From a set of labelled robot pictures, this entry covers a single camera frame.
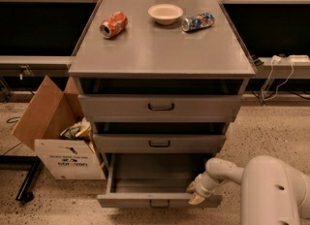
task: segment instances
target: cardboard box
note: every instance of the cardboard box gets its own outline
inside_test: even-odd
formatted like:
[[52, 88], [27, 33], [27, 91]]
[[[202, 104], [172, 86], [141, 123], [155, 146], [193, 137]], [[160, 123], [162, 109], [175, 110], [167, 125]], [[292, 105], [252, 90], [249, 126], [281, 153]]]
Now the cardboard box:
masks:
[[69, 78], [62, 91], [45, 77], [13, 135], [35, 150], [57, 179], [105, 179], [100, 158], [85, 141], [60, 138], [63, 130], [82, 118], [74, 80]]

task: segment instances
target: white bowl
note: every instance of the white bowl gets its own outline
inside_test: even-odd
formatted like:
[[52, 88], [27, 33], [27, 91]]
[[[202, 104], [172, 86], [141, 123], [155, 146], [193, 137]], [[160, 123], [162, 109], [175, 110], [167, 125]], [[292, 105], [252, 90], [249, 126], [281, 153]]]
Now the white bowl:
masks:
[[172, 4], [154, 5], [148, 9], [148, 13], [161, 25], [173, 24], [176, 19], [183, 15], [182, 9]]

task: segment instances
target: cabinet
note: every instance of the cabinet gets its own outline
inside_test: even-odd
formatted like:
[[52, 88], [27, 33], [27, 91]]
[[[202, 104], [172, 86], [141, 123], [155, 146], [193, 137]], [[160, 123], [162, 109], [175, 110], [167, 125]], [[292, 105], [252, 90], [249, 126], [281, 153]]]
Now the cabinet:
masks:
[[[161, 2], [185, 16], [212, 11], [217, 25], [189, 34], [181, 21], [162, 27], [147, 14]], [[106, 40], [100, 23], [118, 10], [128, 27]], [[215, 1], [103, 0], [69, 74], [108, 172], [101, 206], [183, 208], [188, 184], [221, 150], [254, 70]]]

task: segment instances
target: concrete floor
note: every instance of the concrete floor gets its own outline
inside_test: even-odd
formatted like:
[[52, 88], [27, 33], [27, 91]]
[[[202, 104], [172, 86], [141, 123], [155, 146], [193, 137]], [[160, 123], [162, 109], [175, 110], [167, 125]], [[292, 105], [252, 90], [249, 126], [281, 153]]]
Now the concrete floor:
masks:
[[[7, 119], [21, 116], [27, 103], [0, 103], [0, 154], [19, 141], [11, 135]], [[310, 176], [310, 101], [282, 97], [262, 107], [245, 97], [228, 139], [217, 157], [238, 166], [257, 155], [280, 158]], [[10, 155], [33, 155], [25, 145]], [[240, 224], [240, 189], [228, 183], [216, 191], [223, 196], [217, 209], [102, 209], [97, 194], [105, 193], [105, 180], [56, 180], [43, 168], [34, 188], [35, 198], [22, 205], [16, 194], [25, 172], [0, 171], [0, 224]], [[301, 221], [302, 225], [310, 221]]]

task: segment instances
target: box flap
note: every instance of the box flap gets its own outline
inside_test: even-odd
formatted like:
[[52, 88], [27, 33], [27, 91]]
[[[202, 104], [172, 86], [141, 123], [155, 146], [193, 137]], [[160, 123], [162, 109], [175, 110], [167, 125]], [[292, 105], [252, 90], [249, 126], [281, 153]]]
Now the box flap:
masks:
[[84, 118], [84, 113], [78, 100], [78, 89], [74, 78], [69, 77], [64, 93], [76, 120], [82, 120]]
[[13, 135], [34, 149], [35, 139], [59, 138], [60, 132], [75, 122], [63, 92], [49, 77], [45, 77], [15, 126]]

